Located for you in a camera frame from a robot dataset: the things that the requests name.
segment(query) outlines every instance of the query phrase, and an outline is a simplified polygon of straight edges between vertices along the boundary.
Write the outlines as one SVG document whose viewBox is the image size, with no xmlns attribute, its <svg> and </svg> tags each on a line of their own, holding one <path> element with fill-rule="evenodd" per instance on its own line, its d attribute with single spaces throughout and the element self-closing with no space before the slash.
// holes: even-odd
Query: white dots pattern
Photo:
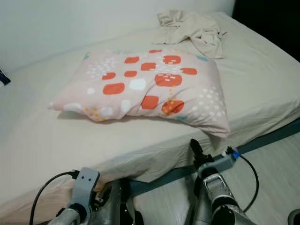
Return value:
<svg viewBox="0 0 300 225">
<path fill-rule="evenodd" d="M 144 78 L 133 79 L 129 83 L 129 88 L 132 90 L 144 90 L 146 88 L 146 80 Z"/>
<path fill-rule="evenodd" d="M 103 107 L 101 109 L 101 114 L 103 116 L 111 116 L 113 114 L 113 108 L 111 108 L 111 107 Z"/>
<path fill-rule="evenodd" d="M 206 121 L 217 121 L 222 116 L 226 115 L 226 112 L 223 110 L 225 109 L 225 104 L 222 101 L 222 92 L 218 92 L 216 87 L 210 87 L 208 89 L 203 89 L 202 93 L 198 95 L 199 102 L 198 104 L 202 107 L 199 109 L 194 106 L 193 107 L 193 115 L 196 115 L 196 110 L 202 110 L 203 108 L 205 110 L 209 110 L 208 112 L 208 118 L 206 118 Z M 205 116 L 207 116 L 206 113 L 201 112 L 199 115 L 202 116 L 202 119 L 204 119 Z"/>
<path fill-rule="evenodd" d="M 180 67 L 175 67 L 172 64 L 165 64 L 162 62 L 162 60 L 161 60 L 161 63 L 156 64 L 155 72 L 162 73 L 162 74 L 168 74 L 168 73 L 180 74 L 181 73 Z"/>
<path fill-rule="evenodd" d="M 94 88 L 88 88 L 86 92 L 87 92 L 87 94 L 89 94 L 89 95 L 90 95 L 90 94 L 94 94 L 94 93 L 95 93 L 95 89 L 94 89 Z"/>
<path fill-rule="evenodd" d="M 121 110 L 124 113 L 127 113 L 130 110 L 131 101 L 130 99 L 124 99 L 121 102 Z"/>
<path fill-rule="evenodd" d="M 83 114 L 82 106 L 79 103 L 69 103 L 63 106 L 64 111 L 72 111 Z"/>
<path fill-rule="evenodd" d="M 112 72 L 112 69 L 115 68 L 118 63 L 120 62 L 116 61 L 114 57 L 106 58 L 103 61 L 95 61 L 88 65 L 89 69 L 86 75 L 92 79 L 102 77 L 106 75 L 107 72 Z"/>
</svg>

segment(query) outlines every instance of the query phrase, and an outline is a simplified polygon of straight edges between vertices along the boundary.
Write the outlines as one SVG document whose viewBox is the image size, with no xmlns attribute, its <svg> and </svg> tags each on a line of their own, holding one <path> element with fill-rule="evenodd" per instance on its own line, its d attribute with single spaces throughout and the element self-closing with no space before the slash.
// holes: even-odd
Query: beige fabric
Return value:
<svg viewBox="0 0 300 225">
<path fill-rule="evenodd" d="M 178 44 L 190 38 L 196 49 L 212 58 L 223 58 L 221 32 L 217 23 L 207 15 L 183 10 L 169 10 L 157 15 L 161 28 L 153 39 L 154 44 Z"/>
<path fill-rule="evenodd" d="M 0 224 L 28 222 L 36 189 L 60 172 L 88 166 L 100 171 L 103 182 L 125 176 L 151 181 L 174 167 L 191 164 L 191 138 L 199 140 L 206 153 L 217 155 L 228 144 L 239 146 L 299 118 L 300 63 L 230 17 L 211 17 L 228 31 L 226 58 L 216 60 L 232 129 L 222 143 L 212 145 L 199 129 L 181 122 L 125 117 L 94 124 L 85 116 L 47 109 L 86 52 L 155 49 L 157 45 L 150 44 L 155 30 L 69 52 L 10 74 L 12 83 L 0 88 Z M 173 48 L 198 53 L 187 40 Z M 68 202 L 71 187 L 61 180 L 47 188 L 37 205 L 36 221 L 52 218 Z"/>
</svg>

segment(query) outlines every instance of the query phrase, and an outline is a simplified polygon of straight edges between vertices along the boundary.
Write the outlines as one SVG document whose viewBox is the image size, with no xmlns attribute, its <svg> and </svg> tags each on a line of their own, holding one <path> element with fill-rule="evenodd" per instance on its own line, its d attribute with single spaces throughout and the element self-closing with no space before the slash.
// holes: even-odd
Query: white wall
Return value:
<svg viewBox="0 0 300 225">
<path fill-rule="evenodd" d="M 118 35 L 158 26 L 168 9 L 223 11 L 235 0 L 0 0 L 0 67 L 22 66 Z"/>
</svg>

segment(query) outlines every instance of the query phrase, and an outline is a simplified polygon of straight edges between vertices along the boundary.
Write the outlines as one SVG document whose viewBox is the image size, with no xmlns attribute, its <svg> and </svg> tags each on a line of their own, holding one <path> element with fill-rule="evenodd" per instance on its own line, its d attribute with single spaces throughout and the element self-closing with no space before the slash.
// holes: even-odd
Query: black cable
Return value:
<svg viewBox="0 0 300 225">
<path fill-rule="evenodd" d="M 33 201 L 33 204 L 32 204 L 32 207 L 31 207 L 31 212 L 30 212 L 30 220 L 29 220 L 29 225 L 33 225 L 33 217 L 34 217 L 34 211 L 36 209 L 36 205 L 37 205 L 37 202 L 38 202 L 38 198 L 39 196 L 41 195 L 42 191 L 45 189 L 45 187 L 51 183 L 51 181 L 55 180 L 56 178 L 58 177 L 61 177 L 61 176 L 64 176 L 64 175 L 71 175 L 73 179 L 76 179 L 77 176 L 79 174 L 79 171 L 78 170 L 75 170 L 75 171 L 69 171 L 69 172 L 62 172 L 60 174 L 57 174 L 56 176 L 52 177 L 50 180 L 48 180 L 42 187 L 41 189 L 38 191 L 34 201 Z"/>
<path fill-rule="evenodd" d="M 256 197 L 257 197 L 257 194 L 258 194 L 258 189 L 259 189 L 259 181 L 258 181 L 258 175 L 257 175 L 257 172 L 256 172 L 254 166 L 249 162 L 248 159 L 246 159 L 246 158 L 243 157 L 242 155 L 240 155 L 240 157 L 241 157 L 242 159 L 244 159 L 245 162 L 248 163 L 248 165 L 251 167 L 251 169 L 252 169 L 252 171 L 253 171 L 253 173 L 254 173 L 254 176 L 255 176 L 255 180 L 256 180 L 256 188 L 255 188 L 255 193 L 254 193 L 254 195 L 253 195 L 253 197 L 252 197 L 252 200 L 251 200 L 251 202 L 248 204 L 248 206 L 243 210 L 244 212 L 247 212 L 248 209 L 250 209 L 250 207 L 252 206 L 252 204 L 253 204 L 254 201 L 256 200 Z"/>
</svg>

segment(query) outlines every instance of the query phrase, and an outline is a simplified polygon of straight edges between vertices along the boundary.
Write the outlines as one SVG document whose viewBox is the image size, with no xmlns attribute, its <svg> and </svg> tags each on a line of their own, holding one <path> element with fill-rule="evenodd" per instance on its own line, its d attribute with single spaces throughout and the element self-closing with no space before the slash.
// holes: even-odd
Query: pillow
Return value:
<svg viewBox="0 0 300 225">
<path fill-rule="evenodd" d="M 87 53 L 50 108 L 94 121 L 158 116 L 218 137 L 230 133 L 215 62 L 173 49 Z"/>
</svg>

